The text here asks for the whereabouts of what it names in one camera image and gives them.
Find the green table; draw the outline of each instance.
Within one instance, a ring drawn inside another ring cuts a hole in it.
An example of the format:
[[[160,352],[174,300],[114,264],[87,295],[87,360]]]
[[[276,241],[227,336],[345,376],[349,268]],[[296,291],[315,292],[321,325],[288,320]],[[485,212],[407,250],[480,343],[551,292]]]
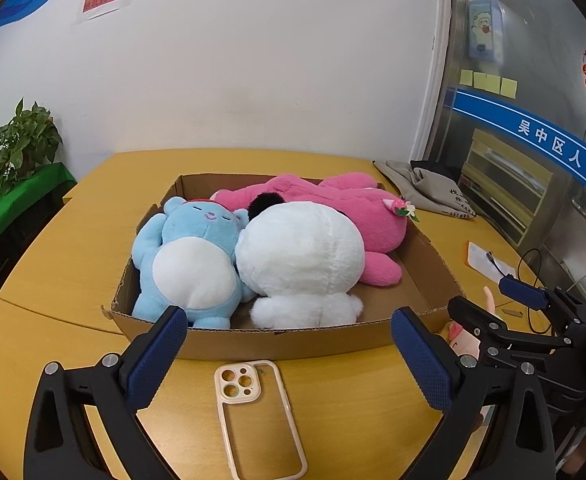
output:
[[[26,209],[65,182],[75,183],[66,167],[61,162],[47,164],[0,197],[0,235]]]

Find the black ear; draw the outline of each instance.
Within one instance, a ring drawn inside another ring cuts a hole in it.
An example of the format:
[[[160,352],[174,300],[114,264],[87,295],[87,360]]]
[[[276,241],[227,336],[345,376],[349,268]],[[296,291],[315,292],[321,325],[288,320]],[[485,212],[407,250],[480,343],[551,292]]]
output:
[[[284,199],[278,193],[261,193],[249,205],[249,221],[253,220],[265,209],[275,204],[283,204]]]

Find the blue plush toy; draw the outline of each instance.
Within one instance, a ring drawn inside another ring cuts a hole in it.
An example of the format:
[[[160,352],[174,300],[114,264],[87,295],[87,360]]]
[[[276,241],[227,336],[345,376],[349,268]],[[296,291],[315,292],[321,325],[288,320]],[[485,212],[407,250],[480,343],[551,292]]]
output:
[[[155,322],[175,305],[195,328],[230,328],[238,304],[254,297],[235,269],[235,245],[247,223],[246,209],[231,213],[210,200],[167,200],[164,213],[133,243],[141,288],[133,316]]]

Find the phone case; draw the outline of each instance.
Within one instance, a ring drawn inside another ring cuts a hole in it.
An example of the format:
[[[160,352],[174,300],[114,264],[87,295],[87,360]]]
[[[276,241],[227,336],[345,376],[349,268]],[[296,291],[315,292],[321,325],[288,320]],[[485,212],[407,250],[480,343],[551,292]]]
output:
[[[295,480],[308,469],[276,364],[251,361],[215,371],[217,413],[234,480]]]

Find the yellow sticky note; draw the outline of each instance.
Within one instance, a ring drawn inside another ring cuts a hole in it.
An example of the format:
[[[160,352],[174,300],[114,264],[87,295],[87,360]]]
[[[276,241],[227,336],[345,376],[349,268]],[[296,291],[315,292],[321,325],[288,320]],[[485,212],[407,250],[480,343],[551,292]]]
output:
[[[462,70],[461,74],[459,75],[459,83],[460,85],[473,86],[473,71]]]
[[[501,95],[504,97],[510,97],[511,99],[515,99],[515,94],[518,91],[518,82],[514,79],[506,79],[505,77],[502,78],[502,91],[500,92]]]
[[[473,86],[480,90],[486,88],[486,74],[484,72],[473,72]]]
[[[493,92],[494,94],[500,93],[500,76],[487,74],[486,75],[486,91]]]

